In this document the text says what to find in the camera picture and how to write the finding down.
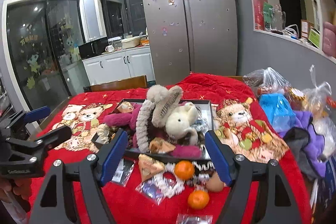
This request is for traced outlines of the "left human hand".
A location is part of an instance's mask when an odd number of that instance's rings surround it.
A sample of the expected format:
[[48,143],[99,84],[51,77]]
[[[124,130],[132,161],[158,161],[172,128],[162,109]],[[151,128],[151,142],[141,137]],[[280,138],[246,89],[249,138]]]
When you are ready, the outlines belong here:
[[17,196],[21,196],[24,200],[28,200],[32,195],[31,179],[30,178],[18,178],[14,180],[14,186],[7,178],[0,179],[0,199],[3,202],[11,203],[6,192],[11,192]]

